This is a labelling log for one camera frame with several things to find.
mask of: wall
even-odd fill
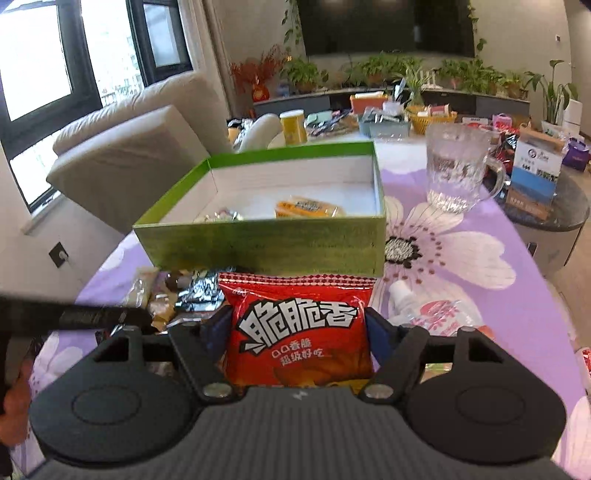
[[[473,0],[479,17],[478,34],[488,40],[482,53],[486,64],[499,70],[532,70],[549,73],[548,62],[570,62],[569,26],[563,0]],[[230,61],[259,57],[273,44],[282,45],[285,27],[281,20],[286,3],[280,0],[219,0],[216,12]],[[314,59],[333,76],[348,62],[346,55]],[[437,57],[427,59],[436,66]],[[557,69],[560,82],[570,81],[570,67]],[[532,112],[541,115],[541,101],[534,101]]]
[[[31,216],[0,148],[0,291],[73,300],[122,235],[68,199],[28,234]],[[49,251],[61,241],[70,263],[56,268]]]
[[[583,103],[581,131],[591,135],[591,11],[579,0],[564,0],[569,19],[573,82],[579,88],[579,101]]]

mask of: wicker basket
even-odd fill
[[[431,124],[453,124],[456,122],[457,112],[451,112],[450,116],[418,116],[417,113],[424,110],[422,106],[410,106],[407,108],[408,117],[413,124],[415,133],[424,135]]]

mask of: glass handle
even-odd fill
[[[482,200],[488,200],[491,198],[496,197],[499,192],[502,190],[503,185],[505,184],[505,180],[507,178],[507,172],[505,171],[505,165],[500,160],[497,160],[495,157],[491,157],[490,155],[486,156],[486,166],[489,167],[492,171],[496,173],[496,183],[495,188],[489,193],[488,197],[483,198]]]

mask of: water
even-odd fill
[[[485,162],[467,162],[427,149],[427,201],[449,213],[465,213],[480,200]]]

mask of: plant pot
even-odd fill
[[[269,98],[271,98],[269,89],[263,83],[256,83],[252,86],[253,102],[262,102],[263,100],[268,100]]]
[[[384,75],[381,73],[374,73],[368,75],[368,85],[371,87],[378,87],[384,83]]]
[[[496,96],[496,93],[499,91],[499,86],[495,82],[488,83],[488,94],[492,96]]]
[[[450,79],[449,82],[452,84],[452,88],[454,90],[460,90],[462,88],[462,83],[464,83],[464,80],[460,77],[455,77]]]
[[[295,84],[295,88],[303,94],[312,93],[316,90],[316,84],[314,82],[300,82]]]
[[[507,85],[505,85],[505,89],[507,90],[507,95],[509,95],[509,98],[521,98],[521,87],[519,86],[519,84],[508,83]]]

